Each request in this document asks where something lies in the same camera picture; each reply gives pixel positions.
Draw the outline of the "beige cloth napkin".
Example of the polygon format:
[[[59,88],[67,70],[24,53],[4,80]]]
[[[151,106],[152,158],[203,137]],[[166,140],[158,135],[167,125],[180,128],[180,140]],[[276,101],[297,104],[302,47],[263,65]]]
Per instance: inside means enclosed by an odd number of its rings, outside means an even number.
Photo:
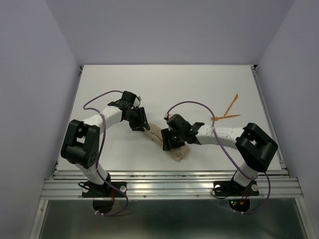
[[[154,123],[150,124],[150,128],[150,130],[145,129],[144,135],[162,149],[163,139],[161,135],[161,128]],[[164,151],[166,155],[170,156],[176,162],[180,162],[182,159],[187,158],[189,152],[190,147],[188,145],[184,145],[178,149]]]

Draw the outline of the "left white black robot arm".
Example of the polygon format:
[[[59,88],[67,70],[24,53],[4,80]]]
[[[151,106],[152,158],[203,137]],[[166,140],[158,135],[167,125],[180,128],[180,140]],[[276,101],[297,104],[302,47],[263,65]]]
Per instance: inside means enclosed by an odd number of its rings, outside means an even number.
[[[117,192],[110,174],[99,163],[106,130],[122,121],[127,121],[133,131],[150,129],[141,98],[128,91],[121,94],[120,99],[108,103],[103,110],[85,104],[84,110],[96,114],[85,120],[74,119],[68,125],[60,154],[87,177],[86,182],[79,183],[83,197],[109,197]]]

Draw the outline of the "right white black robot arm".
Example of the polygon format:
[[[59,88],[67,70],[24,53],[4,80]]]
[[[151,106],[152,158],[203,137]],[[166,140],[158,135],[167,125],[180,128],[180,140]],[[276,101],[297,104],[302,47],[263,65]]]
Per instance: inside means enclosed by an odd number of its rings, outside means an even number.
[[[164,151],[178,149],[186,143],[218,145],[236,164],[226,148],[238,150],[244,162],[241,166],[235,166],[237,171],[225,187],[221,186],[221,191],[230,190],[234,194],[244,192],[259,173],[267,172],[278,150],[277,143],[255,123],[238,128],[214,127],[203,122],[190,124],[178,114],[165,120],[168,127],[160,131]]]

